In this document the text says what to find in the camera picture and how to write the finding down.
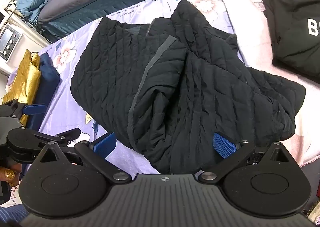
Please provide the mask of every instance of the purple floral bedsheet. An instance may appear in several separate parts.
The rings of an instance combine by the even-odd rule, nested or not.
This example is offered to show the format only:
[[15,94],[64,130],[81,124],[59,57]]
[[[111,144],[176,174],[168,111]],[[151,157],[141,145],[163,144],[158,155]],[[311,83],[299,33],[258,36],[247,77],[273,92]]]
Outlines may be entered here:
[[[188,1],[204,14],[213,27],[227,33],[234,33],[222,0]],[[180,0],[147,0],[107,17],[118,20],[121,23],[151,23],[152,20],[157,17],[170,18],[179,2]],[[94,119],[75,102],[70,92],[70,81],[74,74],[74,69],[81,54],[91,40],[95,29],[99,25],[99,22],[100,19],[97,19],[83,26],[69,36],[44,48],[39,53],[47,52],[52,59],[53,66],[60,73],[60,83],[39,131],[49,135],[56,135],[60,132],[78,127],[81,130],[81,135],[71,143],[71,146],[82,140],[92,142],[106,133],[106,131],[97,125]],[[138,173],[157,173],[143,155],[125,147],[119,141],[117,141],[116,148],[106,159],[133,177]]]

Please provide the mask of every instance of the black folded shirt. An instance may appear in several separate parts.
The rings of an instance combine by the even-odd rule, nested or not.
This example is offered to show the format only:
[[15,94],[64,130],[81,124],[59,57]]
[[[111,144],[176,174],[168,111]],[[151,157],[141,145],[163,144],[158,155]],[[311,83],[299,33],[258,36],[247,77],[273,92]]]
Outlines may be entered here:
[[272,63],[320,83],[320,0],[263,0]]

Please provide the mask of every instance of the yellow glittery fingernail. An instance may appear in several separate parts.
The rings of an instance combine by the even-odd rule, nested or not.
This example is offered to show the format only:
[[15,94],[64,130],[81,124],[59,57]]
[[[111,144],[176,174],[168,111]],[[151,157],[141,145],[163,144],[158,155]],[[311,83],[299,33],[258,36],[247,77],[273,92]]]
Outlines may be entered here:
[[9,181],[13,180],[13,179],[14,179],[14,172],[13,172],[12,170],[10,170],[10,169],[6,169],[6,170],[5,170],[5,177],[6,177]]

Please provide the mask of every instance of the pink blanket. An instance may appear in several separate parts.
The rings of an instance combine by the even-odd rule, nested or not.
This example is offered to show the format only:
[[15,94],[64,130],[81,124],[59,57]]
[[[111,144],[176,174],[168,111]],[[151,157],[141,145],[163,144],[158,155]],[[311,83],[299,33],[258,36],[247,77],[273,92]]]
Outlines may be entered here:
[[306,88],[302,108],[295,117],[296,132],[282,141],[301,166],[320,157],[318,114],[320,85],[289,71],[274,67],[267,19],[262,0],[223,0],[228,10],[240,52],[247,66],[296,81]]

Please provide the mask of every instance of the blue striped fabric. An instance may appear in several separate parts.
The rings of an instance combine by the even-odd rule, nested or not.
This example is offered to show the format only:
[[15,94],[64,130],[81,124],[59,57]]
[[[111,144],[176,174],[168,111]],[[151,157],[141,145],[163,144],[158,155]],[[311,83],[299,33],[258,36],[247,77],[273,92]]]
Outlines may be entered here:
[[8,222],[9,220],[21,222],[28,215],[28,211],[23,205],[14,205],[8,208],[0,207],[0,220]]

